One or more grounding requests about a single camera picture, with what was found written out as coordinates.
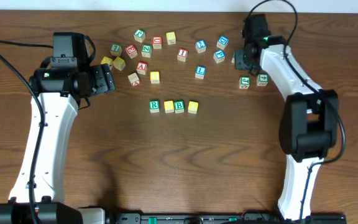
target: black cable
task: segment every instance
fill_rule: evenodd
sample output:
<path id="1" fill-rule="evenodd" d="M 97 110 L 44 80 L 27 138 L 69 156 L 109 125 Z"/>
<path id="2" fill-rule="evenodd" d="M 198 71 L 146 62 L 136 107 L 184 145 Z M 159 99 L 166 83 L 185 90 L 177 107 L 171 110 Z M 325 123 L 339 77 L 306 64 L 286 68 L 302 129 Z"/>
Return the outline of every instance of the black cable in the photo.
<path id="1" fill-rule="evenodd" d="M 93 48 L 92 54 L 88 58 L 88 63 L 90 64 L 96 56 L 96 47 L 94 46 L 94 43 L 89 36 L 86 35 L 85 39 L 91 44 Z"/>
<path id="2" fill-rule="evenodd" d="M 0 40 L 0 43 L 3 44 L 11 44 L 11 45 L 17 45 L 17 46 L 24 46 L 24 47 L 48 47 L 53 48 L 51 45 L 44 45 L 44 44 L 22 44 L 17 42 L 10 42 L 5 40 Z M 39 124 L 39 131 L 37 136 L 37 142 L 35 143 L 35 149 L 34 149 L 34 155 L 32 157 L 31 161 L 31 167 L 30 167 L 30 177 L 29 177 L 29 203 L 30 203 L 30 212 L 32 220 L 35 224 L 38 224 L 38 218 L 37 214 L 35 213 L 35 205 L 34 205 L 34 174 L 35 174 L 35 166 L 37 164 L 37 158 L 38 158 L 38 152 L 40 149 L 41 144 L 41 138 L 42 133 L 44 132 L 44 124 L 45 124 L 45 113 L 44 109 L 42 108 L 41 102 L 38 100 L 37 96 L 35 95 L 34 91 L 31 89 L 31 86 L 29 83 L 25 80 L 25 78 L 20 74 L 19 71 L 16 70 L 1 54 L 0 54 L 0 60 L 4 62 L 4 64 L 10 68 L 13 73 L 16 74 L 16 76 L 23 82 L 25 87 L 29 90 L 31 96 L 33 97 L 35 103 L 37 104 L 38 110 L 40 112 L 40 124 Z"/>
<path id="3" fill-rule="evenodd" d="M 260 2 L 260 3 L 258 3 L 256 6 L 254 6 L 254 7 L 249 11 L 246 20 L 248 19 L 248 17 L 252 14 L 252 12 L 253 12 L 256 8 L 258 8 L 261 4 L 265 4 L 266 2 L 269 2 L 269 1 L 273 1 L 273 0 L 264 0 L 264 1 Z M 288 39 L 287 39 L 287 44 L 289 44 L 289 43 L 290 43 L 290 40 L 291 40 L 291 38 L 292 38 L 292 36 L 293 36 L 293 34 L 295 33 L 296 27 L 298 26 L 298 13 L 297 13 L 295 7 L 294 7 L 289 1 L 287 1 L 287 0 L 278 0 L 278 1 L 283 1 L 283 2 L 287 3 L 288 5 L 290 5 L 291 8 L 293 9 L 294 13 L 295 13 L 295 25 L 293 26 L 292 32 L 291 32 L 290 36 L 289 36 Z"/>
<path id="4" fill-rule="evenodd" d="M 82 109 L 85 109 L 85 108 L 88 108 L 88 107 L 91 106 L 91 102 L 90 102 L 90 99 L 89 99 L 88 97 L 85 97 L 85 101 L 86 101 L 86 103 L 87 103 L 87 106 L 83 106 L 83 107 L 81 107 L 81 108 L 78 109 L 78 110 L 82 110 Z"/>
<path id="5" fill-rule="evenodd" d="M 262 214 L 262 212 L 261 212 L 260 210 L 258 210 L 258 209 L 248 209 L 248 210 L 246 210 L 246 211 L 241 215 L 241 222 L 244 221 L 244 215 L 248 214 L 248 213 L 251 212 L 251 211 L 254 211 L 254 212 L 259 213 L 259 215 L 262 217 L 262 220 L 263 220 L 263 221 L 266 221 L 264 215 Z"/>
<path id="6" fill-rule="evenodd" d="M 40 68 L 47 68 L 50 64 L 50 59 L 53 58 L 53 56 L 46 57 L 40 64 Z"/>
<path id="7" fill-rule="evenodd" d="M 252 12 L 257 8 L 259 7 L 261 4 L 264 4 L 266 2 L 269 2 L 269 1 L 273 1 L 273 0 L 264 0 L 260 3 L 258 3 L 256 6 L 254 6 L 251 11 L 249 12 L 248 16 L 246 19 L 248 19 L 248 17 L 252 14 Z M 341 138 L 342 138 L 342 143 L 341 143 L 341 150 L 339 151 L 339 153 L 332 159 L 330 160 L 327 160 L 327 161 L 322 161 L 322 162 L 316 162 L 312 165 L 310 165 L 310 167 L 308 168 L 308 176 L 306 178 L 306 184 L 305 184 L 305 189 L 303 191 L 303 196 L 302 196 L 302 201 L 301 201 L 301 209 L 300 209 L 300 217 L 299 217 L 299 220 L 302 220 L 302 216 L 303 216 L 303 207 L 305 205 L 305 199 L 306 199 L 306 193 L 308 191 L 308 185 L 309 185 L 309 181 L 310 181 L 310 175 L 313 171 L 313 167 L 314 166 L 317 166 L 317 165 L 323 165 L 323 164 L 330 164 L 330 163 L 333 163 L 333 162 L 336 162 L 338 161 L 342 155 L 344 154 L 345 152 L 345 147 L 346 147 L 346 134 L 345 134 L 345 128 L 344 128 L 344 125 L 342 123 L 342 119 L 339 115 L 339 113 L 337 112 L 337 110 L 334 108 L 334 106 L 319 92 L 317 91 L 316 89 L 314 89 L 311 85 L 309 85 L 309 83 L 298 73 L 298 71 L 294 68 L 294 66 L 291 64 L 290 60 L 288 59 L 288 54 L 287 54 L 287 46 L 288 44 L 290 43 L 290 40 L 293 36 L 293 34 L 295 33 L 295 30 L 296 30 L 296 27 L 298 25 L 298 13 L 295 9 L 295 7 L 290 3 L 288 2 L 287 0 L 279 0 L 279 1 L 283 1 L 285 3 L 287 3 L 288 5 L 291 6 L 291 8 L 293 9 L 293 12 L 295 14 L 295 25 L 294 25 L 294 28 L 287 40 L 287 43 L 284 45 L 284 48 L 283 48 L 283 53 L 284 53 L 284 58 L 285 60 L 287 61 L 287 64 L 290 66 L 290 68 L 292 69 L 292 71 L 295 73 L 295 75 L 301 80 L 302 84 L 304 84 L 306 87 L 308 87 L 314 94 L 317 95 L 317 97 L 324 103 L 325 106 L 327 106 L 329 108 L 329 110 L 331 110 L 331 112 L 334 114 L 338 124 L 339 124 L 339 129 L 341 130 Z"/>

